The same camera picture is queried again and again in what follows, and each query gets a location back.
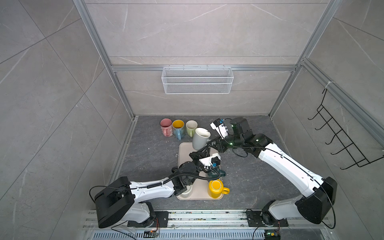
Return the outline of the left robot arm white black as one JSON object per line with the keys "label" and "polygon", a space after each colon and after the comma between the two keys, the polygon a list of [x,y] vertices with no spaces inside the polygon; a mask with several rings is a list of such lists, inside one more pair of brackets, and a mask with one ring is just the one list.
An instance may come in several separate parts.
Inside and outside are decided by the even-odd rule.
{"label": "left robot arm white black", "polygon": [[209,149],[192,152],[191,161],[173,168],[168,177],[150,182],[131,182],[120,177],[102,190],[92,200],[96,205],[98,227],[108,228],[121,220],[148,225],[154,218],[150,200],[179,196],[196,180],[214,181],[221,176],[221,157]]}

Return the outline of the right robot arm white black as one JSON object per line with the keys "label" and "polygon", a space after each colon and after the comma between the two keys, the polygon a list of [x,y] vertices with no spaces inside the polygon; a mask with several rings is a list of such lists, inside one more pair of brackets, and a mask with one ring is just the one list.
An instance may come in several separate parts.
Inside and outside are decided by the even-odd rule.
{"label": "right robot arm white black", "polygon": [[219,134],[209,142],[218,152],[242,149],[269,164],[300,191],[295,198],[268,202],[261,212],[265,225],[272,226],[287,218],[304,218],[313,224],[321,224],[327,213],[334,211],[338,184],[333,178],[313,173],[266,135],[254,134],[245,118],[231,119],[228,125],[223,119],[216,119],[210,126]]}

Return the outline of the light green mug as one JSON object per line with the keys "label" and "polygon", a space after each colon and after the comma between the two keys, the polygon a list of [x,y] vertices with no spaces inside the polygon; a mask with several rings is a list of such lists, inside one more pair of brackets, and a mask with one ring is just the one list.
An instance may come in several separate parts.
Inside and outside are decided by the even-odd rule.
{"label": "light green mug", "polygon": [[198,127],[198,123],[194,120],[189,120],[186,123],[187,134],[190,138],[192,138],[196,132],[196,128]]}

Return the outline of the blue butterfly mug yellow inside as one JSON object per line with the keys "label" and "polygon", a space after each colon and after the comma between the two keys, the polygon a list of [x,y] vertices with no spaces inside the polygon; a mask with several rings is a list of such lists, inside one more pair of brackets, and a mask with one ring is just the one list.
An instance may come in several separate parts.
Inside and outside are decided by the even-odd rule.
{"label": "blue butterfly mug yellow inside", "polygon": [[185,123],[182,120],[175,120],[172,123],[174,136],[181,141],[186,134]]}

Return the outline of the grey mug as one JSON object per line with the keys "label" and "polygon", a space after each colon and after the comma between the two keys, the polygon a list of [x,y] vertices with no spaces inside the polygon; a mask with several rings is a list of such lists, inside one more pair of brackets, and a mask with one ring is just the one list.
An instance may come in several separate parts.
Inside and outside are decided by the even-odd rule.
{"label": "grey mug", "polygon": [[196,151],[203,149],[211,137],[211,133],[204,128],[196,128],[193,136],[193,148]]}

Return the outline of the pink mug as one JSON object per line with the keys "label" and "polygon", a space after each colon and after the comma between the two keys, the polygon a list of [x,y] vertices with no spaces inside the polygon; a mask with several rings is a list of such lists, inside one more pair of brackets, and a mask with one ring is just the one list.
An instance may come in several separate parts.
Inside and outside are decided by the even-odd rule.
{"label": "pink mug", "polygon": [[174,134],[172,123],[173,121],[168,118],[164,118],[160,121],[161,130],[165,137],[171,137]]}

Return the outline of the dark green mug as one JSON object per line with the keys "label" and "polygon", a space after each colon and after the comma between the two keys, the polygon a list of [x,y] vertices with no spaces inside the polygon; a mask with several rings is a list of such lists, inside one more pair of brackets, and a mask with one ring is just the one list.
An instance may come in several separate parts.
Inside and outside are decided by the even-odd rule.
{"label": "dark green mug", "polygon": [[214,168],[214,169],[212,169],[212,170],[208,173],[208,176],[209,176],[210,178],[218,178],[218,177],[223,178],[223,177],[226,176],[226,172],[223,171],[223,170],[221,170],[221,169],[219,169],[219,168]]}

